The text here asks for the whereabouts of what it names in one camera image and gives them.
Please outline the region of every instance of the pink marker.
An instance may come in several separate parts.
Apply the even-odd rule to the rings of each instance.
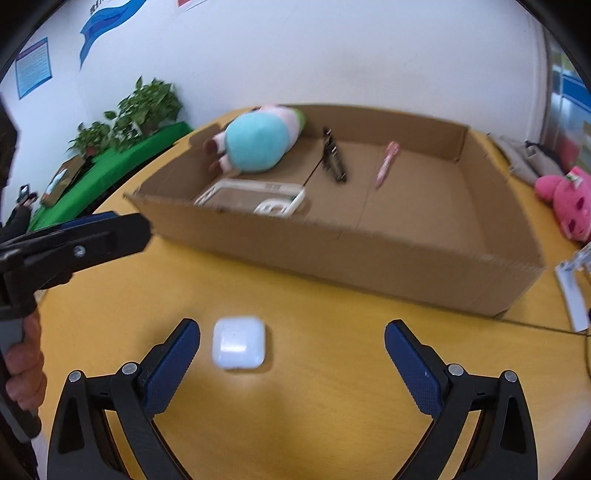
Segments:
[[[375,189],[377,190],[382,186],[384,180],[388,176],[388,172],[390,171],[390,167],[392,166],[392,162],[398,152],[400,151],[400,145],[397,142],[390,142],[386,147],[386,157],[384,158],[384,162],[382,166],[379,168],[378,175],[375,177]]]

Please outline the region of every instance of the green leaves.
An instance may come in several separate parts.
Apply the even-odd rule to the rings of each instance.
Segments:
[[[176,121],[182,108],[171,83],[153,79],[144,84],[143,77],[135,82],[133,93],[119,102],[119,111],[106,111],[104,116],[112,121],[112,128],[106,124],[92,128],[100,129],[100,138],[93,139],[93,145],[104,151],[111,146],[118,151],[127,150],[146,136],[153,135],[164,121]]]
[[[76,150],[81,155],[86,154],[88,148],[95,148],[98,154],[103,153],[109,145],[109,125],[100,122],[92,122],[88,128],[84,128],[84,123],[78,125],[78,136],[70,140],[73,144],[68,150]]]

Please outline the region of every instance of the cardboard box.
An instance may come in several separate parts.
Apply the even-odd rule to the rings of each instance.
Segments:
[[[299,105],[302,136],[272,170],[246,179],[306,185],[307,207],[289,219],[197,207],[215,178],[194,133],[184,153],[128,199],[156,233],[195,248],[487,316],[502,314],[544,270],[517,198],[469,128],[370,108]],[[348,170],[322,170],[322,127]],[[400,143],[374,188],[388,142]]]
[[[80,169],[84,166],[86,160],[80,155],[72,157],[61,164],[56,174],[51,179],[43,195],[41,195],[41,204],[44,207],[53,207],[61,198],[62,194],[72,183]]]

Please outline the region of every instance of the light blue plush toy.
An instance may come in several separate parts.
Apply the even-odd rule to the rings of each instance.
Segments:
[[[224,173],[260,173],[273,168],[296,143],[306,123],[299,110],[270,105],[245,113],[224,132],[203,144],[210,155],[223,154],[210,168]]]

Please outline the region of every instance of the yellow table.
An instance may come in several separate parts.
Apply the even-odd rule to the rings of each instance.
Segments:
[[[187,142],[180,140],[143,169],[101,210],[134,211],[123,192],[133,191]],[[574,248],[562,242],[548,207],[528,200],[519,185],[516,191],[548,260],[570,256]],[[560,469],[591,419],[580,335],[360,293],[160,238],[141,255],[76,274],[46,295],[41,314],[49,377],[41,417],[48,434],[71,370],[113,373],[126,361],[141,360],[183,317],[198,321],[201,348],[168,410],[156,417],[195,478],[392,478],[430,422],[385,352],[384,327],[393,318],[403,318],[446,362],[480,375],[518,373],[533,420],[540,479]],[[256,373],[224,372],[211,360],[215,321],[239,314],[256,315],[268,326],[268,358]],[[508,317],[569,330],[550,274]],[[477,416],[470,415],[470,430],[464,430],[442,478],[453,477]],[[112,423],[132,477],[143,478],[121,428]]]

